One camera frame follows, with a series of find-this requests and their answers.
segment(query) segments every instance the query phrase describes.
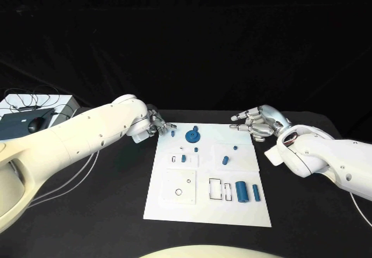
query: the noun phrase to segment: laptop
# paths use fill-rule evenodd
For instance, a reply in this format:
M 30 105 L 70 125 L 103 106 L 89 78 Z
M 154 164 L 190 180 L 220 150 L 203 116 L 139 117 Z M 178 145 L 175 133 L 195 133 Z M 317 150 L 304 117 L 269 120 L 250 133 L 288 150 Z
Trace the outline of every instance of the laptop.
M 0 120 L 0 140 L 8 140 L 28 135 L 28 122 L 35 117 L 44 118 L 40 130 L 45 129 L 50 123 L 50 114 L 53 112 L 54 109 L 38 109 L 4 114 Z

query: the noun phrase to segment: black table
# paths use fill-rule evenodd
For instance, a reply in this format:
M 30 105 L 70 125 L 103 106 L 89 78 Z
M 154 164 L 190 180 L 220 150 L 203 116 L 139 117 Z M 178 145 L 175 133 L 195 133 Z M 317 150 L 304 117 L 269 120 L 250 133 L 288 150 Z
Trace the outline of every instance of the black table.
M 229 124 L 234 111 L 162 110 L 165 121 Z M 334 137 L 328 119 L 285 112 L 296 124 Z M 138 257 L 181 245 L 226 245 L 282 257 L 370 257 L 372 230 L 345 191 L 321 175 L 295 176 L 272 166 L 263 151 L 275 138 L 253 143 L 272 228 L 142 220 L 156 137 L 135 144 L 122 137 L 99 153 L 94 168 L 66 195 L 31 207 L 0 235 L 2 257 Z M 77 171 L 79 161 L 58 172 L 43 191 Z M 372 218 L 372 202 L 355 198 Z

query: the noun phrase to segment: white cable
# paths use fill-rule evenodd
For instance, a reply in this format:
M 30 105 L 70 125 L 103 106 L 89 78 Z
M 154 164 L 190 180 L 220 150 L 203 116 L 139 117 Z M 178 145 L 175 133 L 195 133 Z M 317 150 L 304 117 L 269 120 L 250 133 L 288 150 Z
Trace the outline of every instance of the white cable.
M 370 227 L 372 227 L 372 224 L 370 224 L 370 222 L 367 221 L 366 216 L 364 216 L 363 213 L 361 213 L 361 210 L 358 209 L 358 206 L 357 206 L 355 201 L 354 201 L 354 196 L 353 196 L 351 193 L 350 193 L 350 198 L 353 199 L 355 209 L 357 209 L 357 211 L 358 211 L 358 213 L 360 213 L 360 215 L 361 215 L 361 217 L 363 217 L 366 223 L 368 223 L 368 225 L 370 225 Z
M 99 154 L 99 151 L 96 152 L 94 161 L 92 162 L 90 169 L 89 169 L 89 171 L 87 171 L 87 173 L 86 173 L 83 179 L 77 182 L 77 184 L 76 184 L 66 192 L 60 193 L 60 195 L 56 195 L 56 196 L 53 196 L 53 197 L 50 197 L 50 198 L 44 199 L 44 200 L 40 200 L 37 203 L 31 203 L 31 205 L 28 206 L 28 208 L 32 207 L 34 205 L 37 205 L 37 204 L 45 202 L 47 200 L 51 200 L 51 199 L 54 199 L 56 197 L 64 195 L 66 193 L 69 193 L 69 192 L 79 186 L 79 184 L 80 184 L 82 181 L 84 180 L 86 176 L 89 175 L 90 170 L 92 170 L 93 167 L 94 167 L 94 162 L 96 162 L 97 154 Z
M 90 157 L 89 157 L 89 159 L 87 159 L 87 161 L 86 161 L 83 167 L 80 168 L 80 170 L 79 170 L 79 172 L 74 174 L 74 176 L 69 179 L 69 181 L 67 181 L 58 188 L 56 188 L 53 191 L 50 191 L 50 192 L 44 193 L 43 195 L 37 196 L 37 197 L 31 200 L 31 202 L 34 202 L 35 200 L 38 200 L 40 198 L 43 198 L 44 196 L 47 196 L 48 194 L 51 194 L 54 191 L 57 191 L 58 189 L 61 189 L 61 188 L 69 184 L 69 182 L 74 179 L 74 177 L 79 175 L 79 173 L 80 173 L 82 170 L 84 169 L 84 166 L 87 165 L 92 156 L 93 156 L 93 154 L 90 154 Z

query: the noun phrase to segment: blue circular piece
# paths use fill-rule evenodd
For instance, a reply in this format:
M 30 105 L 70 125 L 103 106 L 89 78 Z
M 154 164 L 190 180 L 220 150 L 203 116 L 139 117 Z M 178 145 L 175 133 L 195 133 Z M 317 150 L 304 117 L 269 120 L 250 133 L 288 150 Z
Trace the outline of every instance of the blue circular piece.
M 191 144 L 198 142 L 200 140 L 200 133 L 197 132 L 197 126 L 193 127 L 193 130 L 190 130 L 187 133 L 185 133 L 185 141 L 190 142 Z

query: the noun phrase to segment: black device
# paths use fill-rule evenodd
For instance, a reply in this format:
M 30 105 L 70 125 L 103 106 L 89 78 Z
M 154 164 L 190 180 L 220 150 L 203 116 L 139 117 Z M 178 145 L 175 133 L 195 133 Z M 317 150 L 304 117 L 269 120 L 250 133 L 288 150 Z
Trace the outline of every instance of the black device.
M 28 122 L 28 133 L 35 133 L 38 132 L 41 126 L 44 124 L 44 118 L 43 117 L 35 117 L 30 122 Z
M 34 132 L 45 129 L 53 112 L 54 109 L 38 109 L 4 114 L 0 120 L 0 140 L 14 139 L 31 134 L 32 129 L 28 129 L 28 125 L 30 127 L 34 125 Z

